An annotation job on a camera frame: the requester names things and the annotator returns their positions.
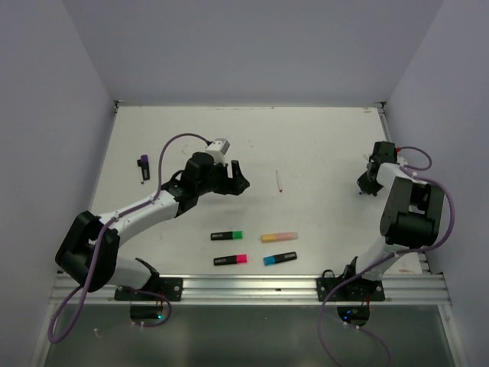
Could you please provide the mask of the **orange pink highlighter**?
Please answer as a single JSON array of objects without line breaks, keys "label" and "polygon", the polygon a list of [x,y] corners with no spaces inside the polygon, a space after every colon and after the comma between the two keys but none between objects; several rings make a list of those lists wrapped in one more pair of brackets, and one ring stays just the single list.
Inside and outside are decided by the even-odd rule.
[{"label": "orange pink highlighter", "polygon": [[292,241],[298,239],[297,232],[277,232],[277,233],[268,233],[261,235],[261,241],[263,243],[272,243],[272,242],[285,242]]}]

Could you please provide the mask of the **red pen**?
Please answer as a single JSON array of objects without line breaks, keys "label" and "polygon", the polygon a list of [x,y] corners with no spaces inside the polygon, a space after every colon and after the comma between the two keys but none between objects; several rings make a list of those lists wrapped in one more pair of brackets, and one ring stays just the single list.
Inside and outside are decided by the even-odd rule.
[{"label": "red pen", "polygon": [[275,175],[276,175],[276,182],[277,182],[278,192],[279,193],[282,193],[283,192],[283,185],[282,185],[282,182],[281,182],[280,172],[279,171],[275,171]]}]

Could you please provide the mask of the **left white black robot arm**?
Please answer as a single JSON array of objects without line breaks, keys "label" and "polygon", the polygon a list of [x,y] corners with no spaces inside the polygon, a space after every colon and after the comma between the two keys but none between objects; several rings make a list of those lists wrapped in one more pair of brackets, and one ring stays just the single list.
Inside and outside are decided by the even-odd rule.
[{"label": "left white black robot arm", "polygon": [[119,248],[141,232],[192,209],[207,193],[238,196],[250,186],[238,161],[215,162],[197,152],[163,183],[156,197],[99,216],[90,211],[73,221],[55,256],[57,265],[83,289],[94,292],[106,285],[131,288],[142,300],[159,290],[157,270],[146,261],[126,259]]}]

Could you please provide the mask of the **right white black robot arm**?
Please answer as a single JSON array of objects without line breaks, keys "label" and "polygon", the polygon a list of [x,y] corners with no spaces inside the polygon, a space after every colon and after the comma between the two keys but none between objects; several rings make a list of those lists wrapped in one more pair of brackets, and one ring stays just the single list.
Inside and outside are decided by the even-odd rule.
[{"label": "right white black robot arm", "polygon": [[446,194],[439,184],[417,177],[400,164],[399,152],[392,142],[375,142],[367,169],[357,180],[360,193],[377,196],[385,189],[388,196],[380,237],[345,266],[340,290],[349,300],[364,295],[367,281],[380,281],[400,257],[435,245],[439,236]]}]

